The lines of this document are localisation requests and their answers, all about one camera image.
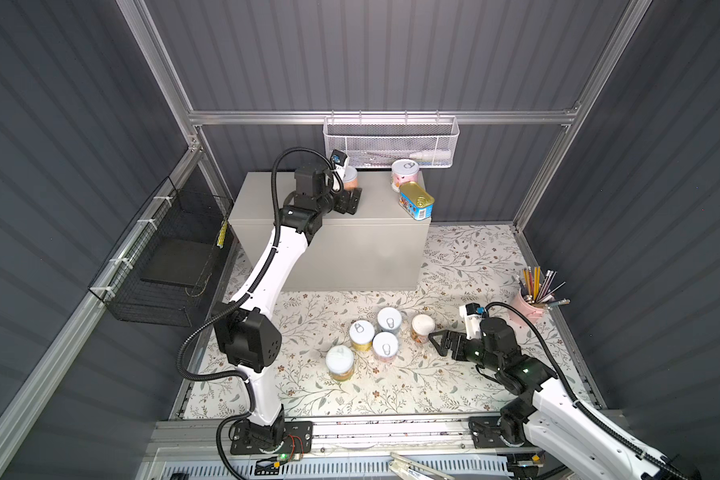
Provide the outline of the orange can pull tab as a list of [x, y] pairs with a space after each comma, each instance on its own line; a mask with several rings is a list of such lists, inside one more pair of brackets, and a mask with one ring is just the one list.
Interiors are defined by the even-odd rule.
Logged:
[[352, 166], [347, 166], [344, 171], [343, 186], [345, 190], [354, 190], [359, 187], [358, 171]]

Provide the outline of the pink white can pull tab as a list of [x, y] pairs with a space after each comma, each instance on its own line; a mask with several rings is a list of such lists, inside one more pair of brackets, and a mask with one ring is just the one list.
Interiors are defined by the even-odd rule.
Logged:
[[417, 182], [420, 171], [419, 164], [412, 159], [398, 159], [391, 165], [392, 189], [400, 191], [400, 187], [409, 182]]

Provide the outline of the teal can pull tab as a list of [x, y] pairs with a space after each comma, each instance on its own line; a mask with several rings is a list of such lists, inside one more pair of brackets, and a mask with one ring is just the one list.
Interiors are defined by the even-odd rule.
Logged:
[[384, 332], [397, 335], [403, 322], [402, 313], [394, 307], [384, 307], [377, 314], [377, 324]]

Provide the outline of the gold rectangular tin can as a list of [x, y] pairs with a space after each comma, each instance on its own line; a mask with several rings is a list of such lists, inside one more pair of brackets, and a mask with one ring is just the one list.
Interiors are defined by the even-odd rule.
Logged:
[[435, 200], [418, 183], [407, 182], [399, 187], [398, 203], [414, 220], [423, 221], [431, 217]]

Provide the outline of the green orange can plastic lid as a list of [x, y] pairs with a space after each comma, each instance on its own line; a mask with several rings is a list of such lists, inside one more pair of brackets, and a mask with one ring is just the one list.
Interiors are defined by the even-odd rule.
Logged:
[[354, 352], [347, 346], [332, 347], [325, 357], [329, 375], [338, 382], [350, 379], [354, 373]]

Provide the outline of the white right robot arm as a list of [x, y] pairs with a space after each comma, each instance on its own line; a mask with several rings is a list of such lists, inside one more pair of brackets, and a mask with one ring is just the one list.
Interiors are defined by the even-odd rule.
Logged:
[[491, 315], [494, 306], [466, 304], [460, 309], [464, 331], [428, 335], [439, 355], [472, 364], [514, 397], [495, 420], [470, 418], [475, 447], [496, 442], [509, 448], [533, 445], [581, 479], [700, 478], [693, 464], [640, 441], [580, 399], [549, 347], [542, 348], [544, 360], [524, 353], [514, 329]]

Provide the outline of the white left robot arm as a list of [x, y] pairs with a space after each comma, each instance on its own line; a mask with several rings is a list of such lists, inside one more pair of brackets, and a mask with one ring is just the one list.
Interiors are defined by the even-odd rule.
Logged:
[[[280, 201], [278, 170], [287, 156], [296, 153], [312, 155], [318, 162], [294, 172], [295, 190]], [[286, 436], [284, 406], [271, 369], [283, 343], [272, 321], [274, 307], [291, 271], [322, 227], [323, 218], [332, 211], [347, 214], [357, 209], [354, 192], [344, 186], [348, 161], [349, 156], [341, 150], [325, 155], [306, 147], [289, 148], [276, 158], [270, 174], [273, 229], [264, 252], [231, 303], [190, 334], [177, 355], [176, 369], [189, 382], [226, 378], [242, 382], [249, 407], [232, 420], [246, 427], [251, 443], [267, 451], [280, 446]], [[184, 356], [208, 328], [214, 329], [218, 348], [232, 367], [194, 373], [185, 365]]]

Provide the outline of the grey metal cabinet box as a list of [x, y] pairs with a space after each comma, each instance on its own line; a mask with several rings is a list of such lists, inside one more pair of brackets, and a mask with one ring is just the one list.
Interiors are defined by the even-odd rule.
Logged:
[[[285, 292], [412, 291], [430, 227], [399, 204], [388, 170], [361, 170], [353, 215], [331, 212], [284, 284]], [[249, 173], [229, 217], [246, 258], [256, 263], [273, 229], [270, 175]]]

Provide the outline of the pink pencil cup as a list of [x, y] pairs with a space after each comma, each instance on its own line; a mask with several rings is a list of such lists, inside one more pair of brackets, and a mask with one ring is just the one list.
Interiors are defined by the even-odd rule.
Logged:
[[545, 306], [539, 307], [528, 303], [524, 299], [521, 290], [517, 291], [510, 305], [532, 323], [538, 323], [547, 312]]

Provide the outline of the pencils bundle in cup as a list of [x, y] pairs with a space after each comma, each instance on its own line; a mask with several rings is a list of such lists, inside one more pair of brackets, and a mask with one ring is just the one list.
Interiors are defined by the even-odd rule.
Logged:
[[541, 267], [525, 267], [520, 274], [520, 300], [532, 307], [559, 307], [569, 305], [569, 298], [558, 297], [559, 290], [566, 285], [561, 282], [554, 284], [557, 272], [544, 271]]

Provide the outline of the yellow can pull tab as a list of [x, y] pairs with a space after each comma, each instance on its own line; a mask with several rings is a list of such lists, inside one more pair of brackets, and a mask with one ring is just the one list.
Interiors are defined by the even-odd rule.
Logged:
[[375, 335], [374, 325], [367, 320], [354, 321], [349, 327], [352, 348], [358, 352], [371, 350]]

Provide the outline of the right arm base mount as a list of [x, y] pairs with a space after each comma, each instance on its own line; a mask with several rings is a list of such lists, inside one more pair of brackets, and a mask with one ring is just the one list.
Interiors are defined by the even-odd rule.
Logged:
[[533, 395], [520, 395], [498, 412], [469, 416], [467, 426], [473, 446], [477, 449], [535, 448], [542, 451], [542, 447], [531, 441], [525, 432], [530, 417], [537, 412]]

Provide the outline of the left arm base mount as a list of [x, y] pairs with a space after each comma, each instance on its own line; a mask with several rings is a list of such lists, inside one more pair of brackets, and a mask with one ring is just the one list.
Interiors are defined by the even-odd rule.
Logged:
[[314, 424], [284, 421], [264, 427], [242, 420], [229, 433], [232, 455], [306, 454], [312, 449]]

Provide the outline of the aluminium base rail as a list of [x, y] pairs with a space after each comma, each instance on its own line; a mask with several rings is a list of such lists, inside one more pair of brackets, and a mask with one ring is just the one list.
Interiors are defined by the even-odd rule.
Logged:
[[[312, 430], [295, 440], [286, 436], [280, 448], [306, 458], [399, 454], [520, 454], [537, 452], [531, 444], [508, 447], [500, 440], [476, 447], [472, 417], [496, 417], [496, 412], [307, 417]], [[169, 461], [219, 460], [215, 444], [218, 419], [159, 421], [140, 468], [155, 470]]]

